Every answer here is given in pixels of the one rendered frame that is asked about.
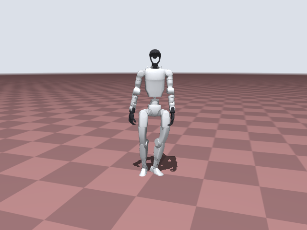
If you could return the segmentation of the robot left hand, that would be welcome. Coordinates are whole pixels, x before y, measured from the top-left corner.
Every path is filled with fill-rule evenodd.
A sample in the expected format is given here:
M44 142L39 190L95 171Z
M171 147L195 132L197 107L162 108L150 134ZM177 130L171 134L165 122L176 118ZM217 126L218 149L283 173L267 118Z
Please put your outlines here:
M174 107L171 107L171 111L170 111L170 114L171 114L171 122L168 126L171 126L173 124L173 121L174 121L174 118L175 118L175 108Z

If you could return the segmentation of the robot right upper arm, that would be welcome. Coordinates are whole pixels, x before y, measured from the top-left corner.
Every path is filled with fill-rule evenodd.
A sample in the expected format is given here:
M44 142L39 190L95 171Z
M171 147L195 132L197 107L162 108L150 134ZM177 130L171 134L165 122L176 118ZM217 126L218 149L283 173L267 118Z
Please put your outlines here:
M137 76L136 76L136 81L135 81L135 89L134 89L134 93L135 95L140 95L140 86L142 83L142 77L145 75L145 69L143 70L139 70L137 72Z

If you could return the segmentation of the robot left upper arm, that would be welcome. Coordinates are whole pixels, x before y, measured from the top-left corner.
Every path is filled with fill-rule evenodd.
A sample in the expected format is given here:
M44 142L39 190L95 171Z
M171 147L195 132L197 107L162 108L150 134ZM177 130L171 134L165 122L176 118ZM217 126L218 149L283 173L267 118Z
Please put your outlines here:
M173 73L169 69L165 69L165 76L167 77L166 83L167 83L167 94L174 94L174 88L173 88Z

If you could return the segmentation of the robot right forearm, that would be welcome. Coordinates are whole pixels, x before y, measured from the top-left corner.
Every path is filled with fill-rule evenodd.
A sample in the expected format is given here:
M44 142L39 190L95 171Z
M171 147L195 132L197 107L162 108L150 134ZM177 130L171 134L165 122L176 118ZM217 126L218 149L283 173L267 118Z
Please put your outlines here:
M134 89L133 89L133 93L134 93ZM137 105L138 96L134 95L133 93L132 93L132 99L131 99L131 103L130 103L130 107L129 107L130 111L132 111L133 107L136 109L136 105Z

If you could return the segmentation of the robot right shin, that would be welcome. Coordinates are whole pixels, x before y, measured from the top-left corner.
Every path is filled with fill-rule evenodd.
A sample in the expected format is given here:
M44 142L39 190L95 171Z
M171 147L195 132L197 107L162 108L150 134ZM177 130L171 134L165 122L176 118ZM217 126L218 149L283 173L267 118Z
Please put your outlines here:
M142 168L146 169L146 159L148 154L148 147L144 147L143 144L140 145L140 158L142 160Z

